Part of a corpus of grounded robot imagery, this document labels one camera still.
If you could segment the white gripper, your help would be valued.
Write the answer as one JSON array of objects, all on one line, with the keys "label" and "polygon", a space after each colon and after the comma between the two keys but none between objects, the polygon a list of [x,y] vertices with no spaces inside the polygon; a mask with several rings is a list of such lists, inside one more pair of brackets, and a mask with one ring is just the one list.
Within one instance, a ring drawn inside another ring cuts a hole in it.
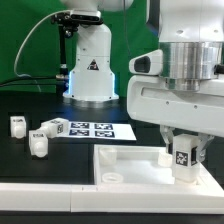
[{"label": "white gripper", "polygon": [[200,133],[196,159],[203,162],[214,136],[224,138],[224,79],[202,81],[191,92],[168,90],[160,77],[136,75],[128,83],[127,111],[134,120],[161,125],[168,154],[174,128]]}]

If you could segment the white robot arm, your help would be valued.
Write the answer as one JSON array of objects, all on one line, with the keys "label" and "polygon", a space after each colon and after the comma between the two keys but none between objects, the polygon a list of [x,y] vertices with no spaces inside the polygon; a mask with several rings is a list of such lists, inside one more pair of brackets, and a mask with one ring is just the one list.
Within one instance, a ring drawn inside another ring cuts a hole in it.
[{"label": "white robot arm", "polygon": [[[101,12],[122,10],[122,1],[60,1],[78,27],[65,99],[79,104],[116,100],[111,32]],[[158,124],[168,145],[174,128],[197,132],[202,160],[207,144],[224,137],[224,0],[147,0],[147,19],[159,48],[129,62],[129,116]]]}]

